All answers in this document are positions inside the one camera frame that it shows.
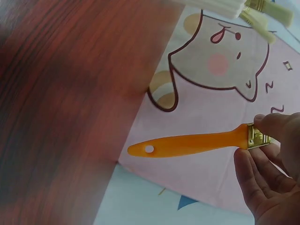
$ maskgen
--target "wooden surface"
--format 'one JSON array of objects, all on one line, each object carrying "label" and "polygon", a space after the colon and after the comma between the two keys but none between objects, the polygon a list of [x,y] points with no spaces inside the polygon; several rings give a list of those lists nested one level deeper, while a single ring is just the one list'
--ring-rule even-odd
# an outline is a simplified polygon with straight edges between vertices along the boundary
[{"label": "wooden surface", "polygon": [[0,225],[90,225],[181,12],[0,1]]}]

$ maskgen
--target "orange plastic handle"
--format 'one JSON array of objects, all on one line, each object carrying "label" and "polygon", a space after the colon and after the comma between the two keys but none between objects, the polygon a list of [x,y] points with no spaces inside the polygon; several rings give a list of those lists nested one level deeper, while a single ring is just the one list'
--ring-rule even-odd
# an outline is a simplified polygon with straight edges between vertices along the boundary
[{"label": "orange plastic handle", "polygon": [[[146,147],[153,148],[146,152]],[[236,146],[248,148],[248,125],[241,124],[233,131],[203,134],[164,137],[132,145],[128,153],[132,156],[163,158],[196,154],[213,149]]]}]

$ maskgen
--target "blue triangle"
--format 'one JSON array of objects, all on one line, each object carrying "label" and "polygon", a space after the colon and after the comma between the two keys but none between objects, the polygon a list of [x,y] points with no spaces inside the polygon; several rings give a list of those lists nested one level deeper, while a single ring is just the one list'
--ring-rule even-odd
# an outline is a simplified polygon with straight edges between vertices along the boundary
[{"label": "blue triangle", "polygon": [[181,198],[180,198],[177,210],[180,210],[181,208],[183,208],[187,205],[196,203],[196,202],[198,202],[198,201],[196,201],[194,199],[191,199],[191,198],[188,198],[188,197],[185,197],[185,196],[182,195]]}]

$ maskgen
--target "cartoon cat face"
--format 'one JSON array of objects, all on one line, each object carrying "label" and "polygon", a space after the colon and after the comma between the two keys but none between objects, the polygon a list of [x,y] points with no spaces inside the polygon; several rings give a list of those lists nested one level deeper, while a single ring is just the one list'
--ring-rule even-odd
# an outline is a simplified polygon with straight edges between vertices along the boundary
[{"label": "cartoon cat face", "polygon": [[171,53],[171,68],[195,85],[236,89],[255,101],[257,76],[269,55],[268,43],[252,28],[201,15],[200,29],[180,51]]}]

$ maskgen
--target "finger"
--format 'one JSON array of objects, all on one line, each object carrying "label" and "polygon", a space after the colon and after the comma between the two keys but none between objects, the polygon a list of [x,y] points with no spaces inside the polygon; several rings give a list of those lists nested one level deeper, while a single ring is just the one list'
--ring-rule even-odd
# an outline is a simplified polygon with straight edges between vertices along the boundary
[{"label": "finger", "polygon": [[280,155],[280,147],[276,144],[269,144],[260,147],[263,153],[268,157],[268,159],[277,165],[280,169],[282,169],[288,176],[289,173],[286,170],[285,166],[282,163],[281,155]]},{"label": "finger", "polygon": [[257,115],[255,126],[281,142],[280,155],[289,175],[300,183],[300,113]]},{"label": "finger", "polygon": [[296,182],[285,176],[280,172],[264,154],[264,152],[259,149],[249,150],[259,173],[263,176],[265,181],[267,181],[269,187],[276,192],[286,193],[291,191],[295,186]]},{"label": "finger", "polygon": [[252,166],[252,171],[254,174],[254,178],[256,180],[256,183],[258,184],[258,186],[260,187],[260,189],[263,191],[264,195],[267,198],[272,198],[274,196],[277,196],[278,193],[274,192],[273,190],[271,190],[271,188],[269,187],[268,183],[266,182],[266,180],[263,178],[263,176],[260,174],[256,163],[254,161],[254,159],[252,158],[251,154],[249,151],[247,151],[248,157],[249,157],[249,161],[250,164]]},{"label": "finger", "polygon": [[267,197],[257,184],[247,150],[237,149],[234,153],[235,172],[248,208],[254,214]]},{"label": "finger", "polygon": [[263,133],[278,140],[282,140],[282,129],[289,118],[288,115],[272,113],[267,116],[262,114],[254,117],[254,125]]}]

